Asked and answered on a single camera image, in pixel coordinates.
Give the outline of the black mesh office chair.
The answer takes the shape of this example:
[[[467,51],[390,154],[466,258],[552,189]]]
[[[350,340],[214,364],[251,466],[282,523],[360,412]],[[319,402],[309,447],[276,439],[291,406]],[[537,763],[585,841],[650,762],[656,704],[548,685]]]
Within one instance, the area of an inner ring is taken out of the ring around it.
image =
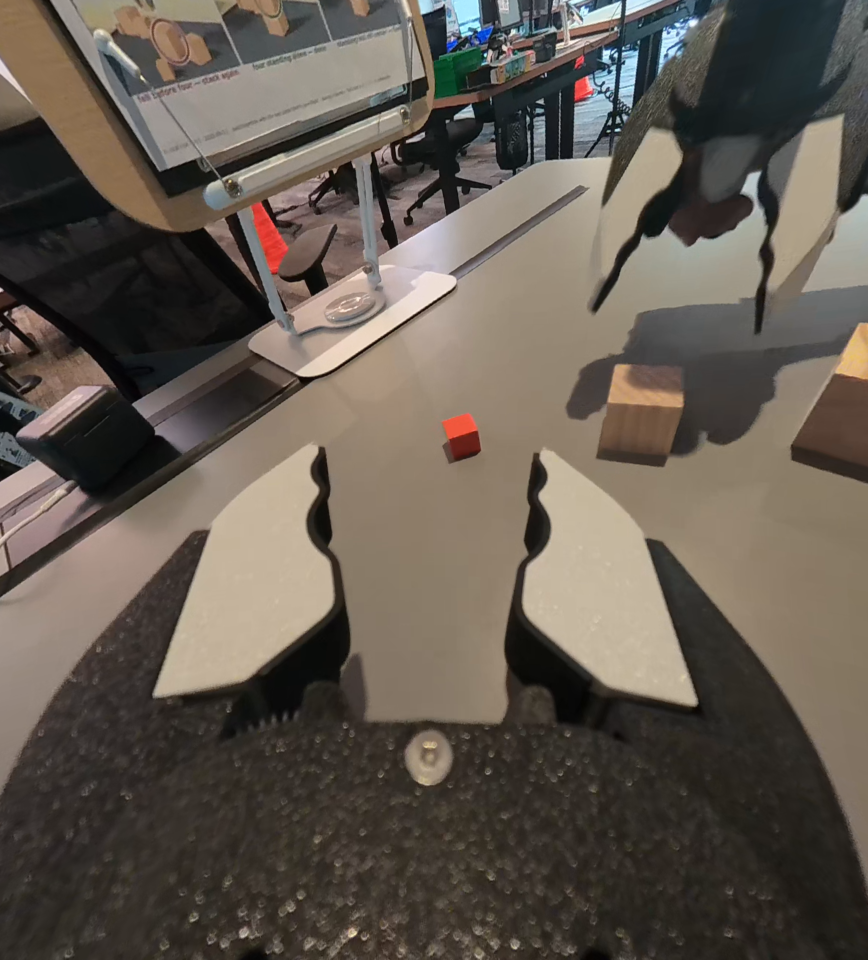
[[[205,228],[117,210],[43,121],[0,131],[0,287],[137,401],[273,320]]]

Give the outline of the colourful cardboard box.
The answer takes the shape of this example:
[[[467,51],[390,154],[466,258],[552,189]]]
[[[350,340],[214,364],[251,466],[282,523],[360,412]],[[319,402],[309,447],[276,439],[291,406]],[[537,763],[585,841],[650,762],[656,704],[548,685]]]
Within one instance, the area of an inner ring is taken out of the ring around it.
[[[511,55],[488,63],[488,83],[499,86],[529,72],[536,65],[533,49],[514,51]]]

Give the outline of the large natural wooden cube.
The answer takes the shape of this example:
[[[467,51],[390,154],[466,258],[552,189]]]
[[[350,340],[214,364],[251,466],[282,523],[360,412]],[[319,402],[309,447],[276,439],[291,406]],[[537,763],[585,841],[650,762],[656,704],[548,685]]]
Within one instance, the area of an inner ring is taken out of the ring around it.
[[[868,483],[868,322],[850,334],[790,455],[798,463]]]

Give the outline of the medium natural wooden cube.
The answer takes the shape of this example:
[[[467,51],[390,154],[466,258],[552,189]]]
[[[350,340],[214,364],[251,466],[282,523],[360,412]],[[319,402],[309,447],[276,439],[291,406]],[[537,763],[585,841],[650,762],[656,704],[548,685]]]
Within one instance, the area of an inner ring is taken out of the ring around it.
[[[600,459],[663,466],[684,408],[680,366],[618,364],[608,390]]]

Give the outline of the dark grey charger box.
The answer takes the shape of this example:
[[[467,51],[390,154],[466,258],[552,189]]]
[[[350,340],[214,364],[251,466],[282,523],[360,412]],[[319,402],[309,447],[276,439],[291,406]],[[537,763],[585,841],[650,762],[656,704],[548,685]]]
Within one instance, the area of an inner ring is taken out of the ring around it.
[[[16,434],[22,450],[91,493],[103,489],[155,437],[118,390],[80,386]]]

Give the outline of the person's right hand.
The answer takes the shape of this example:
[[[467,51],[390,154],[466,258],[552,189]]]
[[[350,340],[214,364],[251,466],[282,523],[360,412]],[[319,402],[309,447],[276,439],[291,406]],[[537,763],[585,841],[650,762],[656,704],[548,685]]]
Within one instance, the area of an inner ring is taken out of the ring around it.
[[[736,193],[711,202],[700,195],[683,203],[670,218],[668,229],[685,247],[732,232],[753,210],[750,197]]]

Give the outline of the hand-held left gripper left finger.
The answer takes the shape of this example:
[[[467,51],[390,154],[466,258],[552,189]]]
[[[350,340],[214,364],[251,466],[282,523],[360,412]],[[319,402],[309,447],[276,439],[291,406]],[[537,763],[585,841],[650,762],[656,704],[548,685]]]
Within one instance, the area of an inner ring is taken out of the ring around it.
[[[154,699],[246,691],[310,643],[312,666],[339,677],[350,635],[330,494],[326,450],[308,443],[217,514]]]

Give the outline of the wooden book stand white base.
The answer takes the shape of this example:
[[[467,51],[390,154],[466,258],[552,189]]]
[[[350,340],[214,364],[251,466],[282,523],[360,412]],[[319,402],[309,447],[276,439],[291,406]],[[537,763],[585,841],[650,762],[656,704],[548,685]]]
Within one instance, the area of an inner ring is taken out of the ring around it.
[[[201,160],[158,174],[108,100],[50,2],[0,1],[0,60],[33,107],[101,195],[131,219],[181,233],[234,214],[262,277],[273,321],[250,350],[298,378],[322,378],[344,366],[455,289],[440,271],[383,264],[375,223],[372,154],[418,134],[432,114],[433,61],[416,2],[427,92],[319,135],[297,138],[206,169]],[[282,189],[350,162],[359,196],[363,265],[302,305],[278,293],[251,207]]]

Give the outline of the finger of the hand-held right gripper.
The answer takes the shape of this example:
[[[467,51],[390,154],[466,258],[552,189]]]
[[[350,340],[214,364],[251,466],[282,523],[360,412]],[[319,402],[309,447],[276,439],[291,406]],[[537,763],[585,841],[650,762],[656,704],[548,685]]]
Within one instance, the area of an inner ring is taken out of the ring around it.
[[[832,238],[840,212],[841,114],[809,122],[767,162],[757,187],[766,232],[759,250],[761,280],[754,332],[797,297]]]
[[[606,185],[590,258],[588,309],[597,313],[642,241],[673,231],[698,196],[704,147],[650,128],[614,186]]]

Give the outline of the printed instruction sheet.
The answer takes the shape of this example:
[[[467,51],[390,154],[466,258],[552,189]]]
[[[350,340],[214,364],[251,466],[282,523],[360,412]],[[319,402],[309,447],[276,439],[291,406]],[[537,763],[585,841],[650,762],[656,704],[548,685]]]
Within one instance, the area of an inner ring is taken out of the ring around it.
[[[220,167],[427,92],[410,2],[49,5],[158,174]]]

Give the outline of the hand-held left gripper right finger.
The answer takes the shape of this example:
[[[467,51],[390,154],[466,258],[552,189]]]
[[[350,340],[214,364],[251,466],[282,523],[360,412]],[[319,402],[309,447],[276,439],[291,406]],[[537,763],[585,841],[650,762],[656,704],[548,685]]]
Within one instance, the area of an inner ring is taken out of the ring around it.
[[[554,711],[623,701],[694,711],[700,699],[641,528],[555,451],[533,455],[525,557],[505,659]]]

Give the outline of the small red wooden cube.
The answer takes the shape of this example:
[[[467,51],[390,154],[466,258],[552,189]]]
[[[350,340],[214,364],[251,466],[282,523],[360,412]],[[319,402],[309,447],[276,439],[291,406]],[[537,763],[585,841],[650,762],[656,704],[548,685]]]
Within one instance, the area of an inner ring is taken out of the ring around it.
[[[445,450],[451,462],[462,461],[481,452],[480,433],[472,414],[453,415],[444,419],[441,426]]]

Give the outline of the wooden desk with black legs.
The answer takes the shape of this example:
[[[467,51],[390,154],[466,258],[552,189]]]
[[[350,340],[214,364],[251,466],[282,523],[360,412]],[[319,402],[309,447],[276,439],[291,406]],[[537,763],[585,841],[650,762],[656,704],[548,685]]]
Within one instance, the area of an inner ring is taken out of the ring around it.
[[[559,50],[547,62],[500,85],[442,101],[433,112],[470,111],[483,122],[503,124],[526,115],[529,158],[569,160],[581,137],[581,154],[612,153],[620,129],[633,107],[655,81],[665,62],[680,51],[689,14],[683,5],[653,7],[643,16],[615,19],[612,28],[582,36]],[[597,93],[574,103],[574,84],[592,74]]]

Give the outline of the green plastic bins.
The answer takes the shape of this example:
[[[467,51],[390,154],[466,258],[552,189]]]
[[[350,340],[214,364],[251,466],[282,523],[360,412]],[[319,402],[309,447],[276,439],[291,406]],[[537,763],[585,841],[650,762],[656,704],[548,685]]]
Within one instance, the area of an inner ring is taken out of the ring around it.
[[[440,56],[434,62],[437,101],[464,96],[491,86],[492,67],[486,64],[486,50],[467,47]]]

